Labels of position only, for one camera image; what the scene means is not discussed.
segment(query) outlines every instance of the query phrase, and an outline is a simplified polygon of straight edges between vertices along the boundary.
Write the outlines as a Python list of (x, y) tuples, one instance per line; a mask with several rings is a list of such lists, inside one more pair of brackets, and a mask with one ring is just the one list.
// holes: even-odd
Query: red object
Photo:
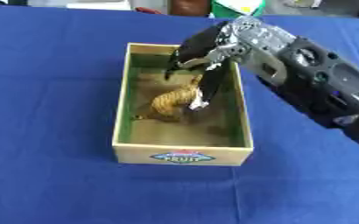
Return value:
[(148, 9), (145, 7), (136, 7), (136, 11), (140, 11), (143, 13), (150, 13), (150, 14), (162, 14), (162, 12), (160, 12), (158, 10)]

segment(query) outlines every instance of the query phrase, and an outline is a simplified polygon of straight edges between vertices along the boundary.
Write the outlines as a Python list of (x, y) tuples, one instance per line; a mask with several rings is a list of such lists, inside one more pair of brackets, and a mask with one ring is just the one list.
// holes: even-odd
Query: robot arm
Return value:
[(242, 16), (187, 39), (170, 58), (167, 79), (178, 69), (205, 70), (189, 105), (213, 99), (233, 60), (270, 90), (325, 128), (339, 128), (359, 143), (359, 68), (307, 38)]

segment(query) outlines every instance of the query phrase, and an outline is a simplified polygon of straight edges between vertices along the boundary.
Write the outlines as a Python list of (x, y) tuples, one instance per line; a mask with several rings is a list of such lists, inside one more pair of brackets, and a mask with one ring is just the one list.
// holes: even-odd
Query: toy tiger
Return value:
[(190, 84), (155, 97), (151, 101), (146, 113), (135, 115), (133, 119), (158, 119), (167, 122), (181, 121), (184, 116), (182, 106), (185, 106), (194, 100), (201, 78), (202, 75), (199, 74), (192, 78)]

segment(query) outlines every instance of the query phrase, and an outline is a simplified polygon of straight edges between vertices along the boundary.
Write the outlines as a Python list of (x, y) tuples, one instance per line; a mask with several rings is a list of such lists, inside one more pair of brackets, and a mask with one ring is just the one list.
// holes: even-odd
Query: floor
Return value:
[[(29, 0), (31, 6), (65, 7), (68, 3), (118, 2), (121, 0)], [(143, 6), (167, 13), (167, 0), (128, 0), (133, 7)], [(353, 17), (359, 10), (359, 0), (323, 0), (317, 10), (287, 7), (283, 1), (265, 0), (264, 14), (289, 14), (306, 16)]]

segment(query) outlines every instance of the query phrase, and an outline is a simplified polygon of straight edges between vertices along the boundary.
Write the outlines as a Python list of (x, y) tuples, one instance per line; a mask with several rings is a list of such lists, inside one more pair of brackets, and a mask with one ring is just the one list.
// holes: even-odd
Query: white object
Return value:
[(217, 3), (244, 15), (251, 15), (263, 0), (216, 0)]
[(114, 10), (130, 11), (131, 7), (128, 1), (114, 3), (68, 3), (70, 9), (91, 9), (91, 10)]
[(312, 4), (312, 8), (319, 8), (321, 3), (322, 3), (322, 0), (314, 0), (314, 2)]

